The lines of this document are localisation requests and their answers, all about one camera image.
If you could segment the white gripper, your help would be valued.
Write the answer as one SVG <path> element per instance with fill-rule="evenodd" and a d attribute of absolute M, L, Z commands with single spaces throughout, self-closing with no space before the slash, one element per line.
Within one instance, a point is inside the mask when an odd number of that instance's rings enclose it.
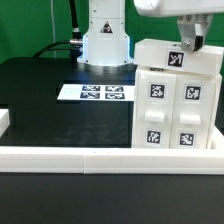
<path fill-rule="evenodd" d="M 141 16 L 179 16 L 177 25 L 184 51 L 201 49 L 213 22 L 212 14 L 224 12 L 224 0 L 134 0 L 134 6 Z"/>

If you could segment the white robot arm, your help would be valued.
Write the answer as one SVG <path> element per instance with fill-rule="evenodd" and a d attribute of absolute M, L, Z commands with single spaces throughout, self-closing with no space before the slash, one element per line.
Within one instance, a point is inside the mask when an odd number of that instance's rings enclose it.
<path fill-rule="evenodd" d="M 212 15 L 224 12 L 224 0 L 134 0 L 141 16 L 178 16 L 181 48 L 198 51 L 205 42 Z M 89 28 L 78 62 L 94 69 L 129 66 L 130 39 L 125 32 L 125 0 L 89 0 Z"/>

